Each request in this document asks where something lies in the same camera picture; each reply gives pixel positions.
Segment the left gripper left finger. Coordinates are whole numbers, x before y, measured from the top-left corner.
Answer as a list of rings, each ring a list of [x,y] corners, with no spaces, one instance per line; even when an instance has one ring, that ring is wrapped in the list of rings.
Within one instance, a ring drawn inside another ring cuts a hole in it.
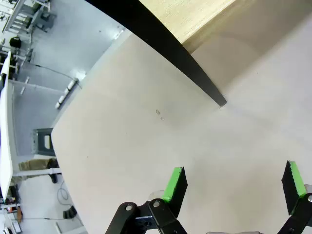
[[[106,233],[144,234],[158,230],[160,234],[185,234],[177,218],[187,187],[185,169],[175,167],[160,198],[147,200],[141,206],[133,202],[120,204]]]

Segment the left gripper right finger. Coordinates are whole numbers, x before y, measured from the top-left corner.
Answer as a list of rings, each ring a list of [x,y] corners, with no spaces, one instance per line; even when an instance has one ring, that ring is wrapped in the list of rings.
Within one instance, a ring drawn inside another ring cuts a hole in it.
[[[312,225],[312,186],[303,182],[295,161],[288,160],[281,179],[288,220],[280,234],[301,234]]]

